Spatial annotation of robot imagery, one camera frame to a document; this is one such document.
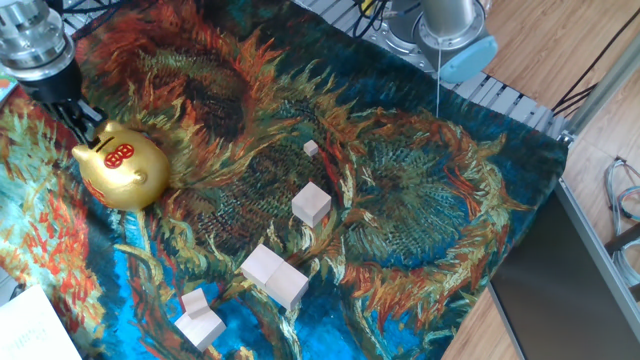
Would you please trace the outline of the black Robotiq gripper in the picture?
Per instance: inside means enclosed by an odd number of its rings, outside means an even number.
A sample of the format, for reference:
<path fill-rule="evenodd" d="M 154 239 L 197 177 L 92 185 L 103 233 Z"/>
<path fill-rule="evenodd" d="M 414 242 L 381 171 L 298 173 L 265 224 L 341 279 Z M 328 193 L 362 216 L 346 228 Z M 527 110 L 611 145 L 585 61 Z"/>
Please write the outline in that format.
<path fill-rule="evenodd" d="M 44 76 L 42 68 L 18 71 L 17 81 L 33 100 L 48 104 L 50 115 L 66 126 L 79 144 L 93 149 L 100 142 L 98 131 L 107 115 L 84 100 L 83 77 L 76 60 L 50 76 Z"/>

